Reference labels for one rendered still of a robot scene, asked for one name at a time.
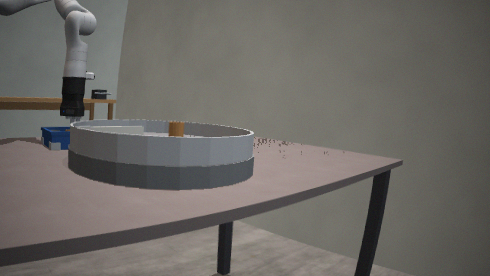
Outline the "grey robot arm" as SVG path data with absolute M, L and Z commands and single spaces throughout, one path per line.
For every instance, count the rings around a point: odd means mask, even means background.
M 30 6 L 51 0 L 0 0 L 0 15 L 9 16 Z M 95 16 L 76 0 L 54 0 L 55 7 L 65 20 L 66 59 L 87 62 L 88 45 L 79 35 L 91 35 L 96 29 Z M 72 11 L 72 12 L 71 12 Z M 84 14 L 84 13 L 87 14 Z

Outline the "grey round turntable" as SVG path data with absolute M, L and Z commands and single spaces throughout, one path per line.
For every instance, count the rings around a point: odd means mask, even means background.
M 71 123 L 69 168 L 100 182 L 167 190 L 228 186 L 253 175 L 253 131 L 184 122 L 184 137 L 170 137 L 169 122 Z

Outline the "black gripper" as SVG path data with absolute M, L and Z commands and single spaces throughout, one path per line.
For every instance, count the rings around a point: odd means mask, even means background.
M 94 73 L 86 73 L 86 63 L 80 60 L 65 61 L 60 116 L 66 116 L 70 123 L 74 123 L 75 119 L 79 122 L 84 116 L 85 80 L 94 79 Z

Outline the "blue crate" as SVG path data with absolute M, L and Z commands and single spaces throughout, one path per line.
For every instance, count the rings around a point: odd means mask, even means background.
M 70 127 L 41 127 L 41 143 L 50 150 L 68 149 L 68 145 L 70 144 L 70 131 L 65 131 L 67 129 L 70 129 Z M 60 132 L 53 132 L 51 130 L 60 130 Z

